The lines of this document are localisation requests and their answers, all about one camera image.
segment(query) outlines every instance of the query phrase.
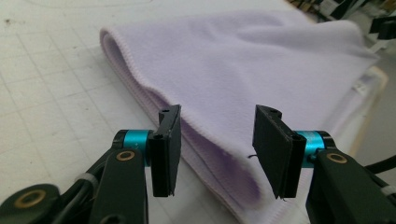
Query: folded towel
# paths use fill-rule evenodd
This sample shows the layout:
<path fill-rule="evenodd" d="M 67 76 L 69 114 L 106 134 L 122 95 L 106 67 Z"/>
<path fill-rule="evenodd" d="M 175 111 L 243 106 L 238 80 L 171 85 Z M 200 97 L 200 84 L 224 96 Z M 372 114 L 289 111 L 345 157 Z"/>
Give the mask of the folded towel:
<path fill-rule="evenodd" d="M 314 24 L 298 11 L 128 24 L 102 29 L 100 39 L 153 120 L 159 108 L 182 105 L 182 157 L 243 223 L 274 223 L 290 206 L 248 159 L 255 105 L 279 109 L 293 130 L 335 134 L 331 126 L 345 120 L 333 112 L 376 61 L 354 24 Z M 302 179 L 307 189 L 309 174 Z"/>

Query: lavender towel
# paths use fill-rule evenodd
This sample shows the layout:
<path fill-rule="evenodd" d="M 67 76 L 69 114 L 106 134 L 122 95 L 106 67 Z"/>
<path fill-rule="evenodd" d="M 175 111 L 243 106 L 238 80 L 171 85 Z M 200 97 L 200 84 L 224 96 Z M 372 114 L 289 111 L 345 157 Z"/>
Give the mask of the lavender towel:
<path fill-rule="evenodd" d="M 248 159 L 255 105 L 279 109 L 293 130 L 335 134 L 334 121 L 344 120 L 333 112 L 376 61 L 354 24 L 313 24 L 298 11 L 114 26 L 100 38 L 153 120 L 159 108 L 182 105 L 183 158 L 243 223 L 276 222 L 290 206 L 275 200 L 258 160 Z M 304 189 L 309 174 L 302 180 Z"/>

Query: white cloth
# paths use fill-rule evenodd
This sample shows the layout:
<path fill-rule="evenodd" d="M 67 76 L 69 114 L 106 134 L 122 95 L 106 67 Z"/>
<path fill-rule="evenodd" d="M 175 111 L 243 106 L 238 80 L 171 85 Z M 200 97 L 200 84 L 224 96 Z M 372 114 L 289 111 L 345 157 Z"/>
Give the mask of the white cloth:
<path fill-rule="evenodd" d="M 290 206 L 275 200 L 258 160 L 248 159 L 255 105 L 280 110 L 293 130 L 337 133 L 334 123 L 345 120 L 333 112 L 377 59 L 356 25 L 314 24 L 298 11 L 127 24 L 100 38 L 153 120 L 160 108 L 182 105 L 183 158 L 243 223 L 274 223 Z M 309 175 L 302 179 L 307 188 Z"/>

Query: white surface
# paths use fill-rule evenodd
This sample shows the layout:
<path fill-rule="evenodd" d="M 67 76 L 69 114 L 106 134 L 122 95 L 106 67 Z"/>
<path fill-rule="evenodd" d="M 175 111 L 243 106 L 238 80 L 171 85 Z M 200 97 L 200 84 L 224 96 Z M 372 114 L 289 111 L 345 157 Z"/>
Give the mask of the white surface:
<path fill-rule="evenodd" d="M 101 27 L 243 8 L 290 6 L 279 0 L 1 1 L 0 202 L 37 183 L 64 192 L 118 130 L 154 129 L 106 62 Z M 148 196 L 150 223 L 236 223 L 183 161 L 175 198 L 153 198 L 149 175 Z M 290 212 L 307 222 L 303 208 Z"/>

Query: black cable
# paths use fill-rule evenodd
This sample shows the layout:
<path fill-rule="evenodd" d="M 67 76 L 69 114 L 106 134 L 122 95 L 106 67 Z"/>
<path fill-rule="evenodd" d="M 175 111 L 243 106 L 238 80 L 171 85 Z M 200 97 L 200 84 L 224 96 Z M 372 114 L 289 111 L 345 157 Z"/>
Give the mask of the black cable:
<path fill-rule="evenodd" d="M 373 174 L 379 174 L 396 167 L 396 156 L 392 156 L 386 160 L 376 162 L 374 164 L 365 166 L 367 170 Z"/>
<path fill-rule="evenodd" d="M 316 4 L 318 4 L 318 9 L 315 9 L 317 11 L 317 23 L 320 23 L 320 3 L 319 0 L 316 1 Z"/>
<path fill-rule="evenodd" d="M 376 176 L 375 174 L 373 174 L 369 170 L 366 169 L 366 172 L 380 188 L 384 188 L 384 187 L 389 185 L 387 182 L 385 182 L 384 180 L 382 180 L 381 178 L 379 178 L 378 176 Z M 393 203 L 393 205 L 396 206 L 396 197 L 395 197 L 394 194 L 393 195 L 389 195 L 388 199 L 390 200 L 391 203 Z"/>
<path fill-rule="evenodd" d="M 91 190 L 91 183 L 85 181 L 76 196 L 70 201 L 70 203 L 67 204 L 64 210 L 62 210 L 62 212 L 55 218 L 52 224 L 65 223 L 69 219 L 69 216 L 76 212 L 76 210 L 81 206 L 83 200 L 87 198 L 87 195 Z"/>
<path fill-rule="evenodd" d="M 73 198 L 78 194 L 78 191 L 81 189 L 84 180 L 78 180 L 74 183 L 63 195 L 62 195 L 62 202 L 64 204 L 69 204 Z"/>
<path fill-rule="evenodd" d="M 300 4 L 297 6 L 297 8 L 300 8 L 303 5 L 304 2 L 305 2 L 305 0 L 301 0 Z"/>

